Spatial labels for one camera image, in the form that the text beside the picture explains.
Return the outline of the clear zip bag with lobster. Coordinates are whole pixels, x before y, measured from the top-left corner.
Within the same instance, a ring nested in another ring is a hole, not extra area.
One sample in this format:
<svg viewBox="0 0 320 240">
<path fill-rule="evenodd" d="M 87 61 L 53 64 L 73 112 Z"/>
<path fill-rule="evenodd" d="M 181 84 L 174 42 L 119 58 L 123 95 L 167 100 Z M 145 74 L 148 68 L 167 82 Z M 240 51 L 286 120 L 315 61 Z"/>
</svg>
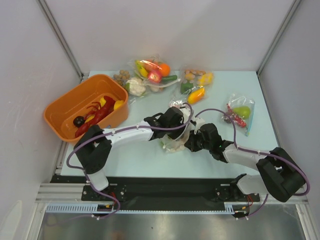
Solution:
<svg viewBox="0 0 320 240">
<path fill-rule="evenodd" d="M 187 123 L 183 131 L 176 139 L 169 137 L 167 134 L 160 139 L 160 145 L 162 146 L 162 149 L 167 153 L 174 153 L 185 149 L 185 143 L 189 139 L 191 130 L 191 120 L 189 120 L 189 117 L 193 117 L 194 111 L 191 105 L 186 102 L 172 102 L 169 106 L 179 109 L 183 114 L 183 120 L 181 121 L 181 123 Z"/>
</svg>

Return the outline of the red plastic lobster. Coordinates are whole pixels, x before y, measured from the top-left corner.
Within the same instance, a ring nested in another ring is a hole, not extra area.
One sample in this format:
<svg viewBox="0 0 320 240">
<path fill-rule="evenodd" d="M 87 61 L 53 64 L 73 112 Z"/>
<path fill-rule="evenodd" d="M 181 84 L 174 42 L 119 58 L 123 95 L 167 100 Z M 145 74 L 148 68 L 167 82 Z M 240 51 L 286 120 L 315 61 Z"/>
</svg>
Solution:
<svg viewBox="0 0 320 240">
<path fill-rule="evenodd" d="M 94 101 L 87 108 L 91 110 L 83 117 L 84 123 L 78 127 L 74 136 L 80 137 L 88 131 L 93 125 L 97 125 L 101 120 L 107 117 L 114 110 L 116 101 L 105 95 L 99 101 Z"/>
</svg>

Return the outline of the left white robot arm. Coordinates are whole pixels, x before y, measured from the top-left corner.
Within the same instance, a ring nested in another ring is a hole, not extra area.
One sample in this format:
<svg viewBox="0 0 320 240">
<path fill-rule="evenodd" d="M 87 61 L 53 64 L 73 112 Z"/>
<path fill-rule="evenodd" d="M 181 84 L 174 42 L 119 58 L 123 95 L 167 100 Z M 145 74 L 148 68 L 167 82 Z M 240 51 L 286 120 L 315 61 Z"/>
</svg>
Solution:
<svg viewBox="0 0 320 240">
<path fill-rule="evenodd" d="M 170 107 L 141 122 L 124 128 L 89 128 L 73 148 L 85 176 L 92 185 L 92 194 L 99 200 L 110 195 L 109 181 L 103 171 L 112 150 L 131 143 L 148 142 L 164 137 L 177 140 L 188 128 L 193 116 L 190 106 Z"/>
</svg>

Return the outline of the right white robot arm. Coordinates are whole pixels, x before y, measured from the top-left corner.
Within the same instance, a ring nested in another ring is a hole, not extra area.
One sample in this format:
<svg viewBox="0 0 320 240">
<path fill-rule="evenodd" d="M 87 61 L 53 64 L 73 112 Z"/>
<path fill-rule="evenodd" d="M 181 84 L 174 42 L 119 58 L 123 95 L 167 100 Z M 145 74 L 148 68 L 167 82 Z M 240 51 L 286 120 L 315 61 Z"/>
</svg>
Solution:
<svg viewBox="0 0 320 240">
<path fill-rule="evenodd" d="M 257 193 L 269 194 L 285 203 L 307 183 L 303 171 L 283 148 L 261 152 L 236 146 L 232 141 L 223 140 L 212 123 L 191 130 L 184 146 L 191 152 L 207 150 L 217 161 L 242 165 L 259 172 L 258 175 L 244 173 L 235 179 L 236 185 L 230 188 L 230 194 L 237 201 Z"/>
</svg>

